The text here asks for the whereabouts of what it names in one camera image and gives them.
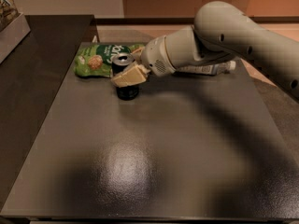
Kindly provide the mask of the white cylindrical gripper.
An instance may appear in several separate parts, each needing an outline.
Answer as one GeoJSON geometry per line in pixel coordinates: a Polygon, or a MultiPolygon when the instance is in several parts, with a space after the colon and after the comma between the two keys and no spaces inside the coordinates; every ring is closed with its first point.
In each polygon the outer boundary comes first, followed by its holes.
{"type": "Polygon", "coordinates": [[[119,88],[141,84],[147,80],[150,70],[157,77],[173,74],[175,68],[168,58],[165,39],[163,35],[151,40],[145,47],[130,47],[131,54],[141,53],[142,64],[131,63],[111,79],[112,84],[119,88]]]}

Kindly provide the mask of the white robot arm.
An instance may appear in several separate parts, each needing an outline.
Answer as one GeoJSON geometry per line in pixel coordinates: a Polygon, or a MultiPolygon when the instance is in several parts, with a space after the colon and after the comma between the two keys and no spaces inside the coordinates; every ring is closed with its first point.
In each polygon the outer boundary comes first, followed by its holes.
{"type": "Polygon", "coordinates": [[[225,63],[239,57],[292,98],[299,98],[299,43],[264,29],[236,7],[221,1],[202,6],[187,26],[151,40],[140,60],[112,78],[117,87],[163,77],[185,66],[225,63]]]}

